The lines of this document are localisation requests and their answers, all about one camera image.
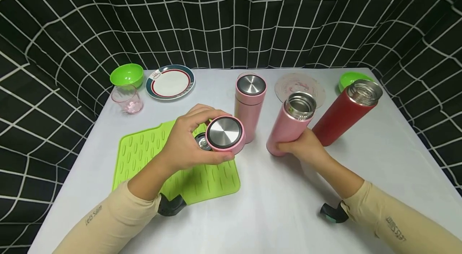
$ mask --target green silicone mat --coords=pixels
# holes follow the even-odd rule
[[[112,190],[123,181],[132,178],[167,142],[174,121],[124,136],[119,142]],[[206,131],[201,124],[192,133],[194,136]],[[188,205],[228,194],[236,193],[241,187],[234,160],[220,165],[200,165],[181,170],[171,176],[160,192],[172,200],[181,194]]]

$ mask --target white plate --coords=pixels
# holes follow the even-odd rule
[[[191,69],[182,65],[168,65],[149,75],[146,90],[153,98],[173,100],[186,95],[194,83]]]

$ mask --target metal lid top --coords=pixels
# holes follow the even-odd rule
[[[233,117],[218,118],[207,127],[207,138],[210,144],[219,149],[234,146],[241,136],[241,124]]]
[[[297,120],[308,120],[316,109],[316,100],[309,93],[296,91],[284,102],[286,112]]]
[[[265,81],[256,75],[245,75],[237,80],[237,89],[249,96],[256,96],[266,89]]]
[[[346,90],[350,99],[362,106],[372,106],[378,102],[383,94],[382,88],[373,81],[356,80]]]
[[[197,145],[199,145],[199,148],[205,150],[205,151],[211,151],[212,148],[210,145],[207,143],[207,139],[205,138],[205,133],[200,133],[194,138],[197,142]]]

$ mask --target green bowl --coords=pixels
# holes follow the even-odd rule
[[[125,64],[116,68],[110,75],[115,86],[133,85],[139,88],[143,83],[143,68],[138,64]]]
[[[340,92],[343,92],[343,90],[353,84],[356,80],[359,79],[364,79],[364,80],[369,80],[369,81],[374,81],[373,78],[359,72],[346,72],[340,77],[340,81],[338,81],[338,89]]]

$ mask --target beige arm sleeve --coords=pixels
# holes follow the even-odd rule
[[[160,196],[142,200],[123,182],[82,218],[53,253],[115,254],[136,236],[157,214]]]
[[[398,254],[462,253],[462,241],[456,236],[370,182],[365,181],[341,206]]]

